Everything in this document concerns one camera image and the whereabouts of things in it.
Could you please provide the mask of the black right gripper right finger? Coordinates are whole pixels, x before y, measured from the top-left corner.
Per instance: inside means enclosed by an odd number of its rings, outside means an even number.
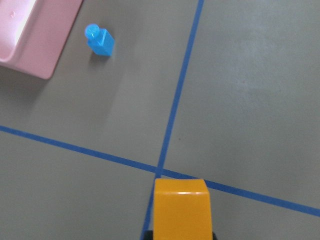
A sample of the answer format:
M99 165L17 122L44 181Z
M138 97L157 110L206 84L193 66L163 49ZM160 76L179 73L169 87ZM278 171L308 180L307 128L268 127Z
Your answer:
M212 239L217 240L216 234L214 232L212 233Z

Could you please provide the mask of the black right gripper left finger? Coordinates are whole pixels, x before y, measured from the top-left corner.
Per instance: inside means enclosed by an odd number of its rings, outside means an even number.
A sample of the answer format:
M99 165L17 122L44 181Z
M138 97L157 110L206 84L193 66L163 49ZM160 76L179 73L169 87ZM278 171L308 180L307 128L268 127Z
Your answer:
M153 231L146 230L143 234L143 240L153 240Z

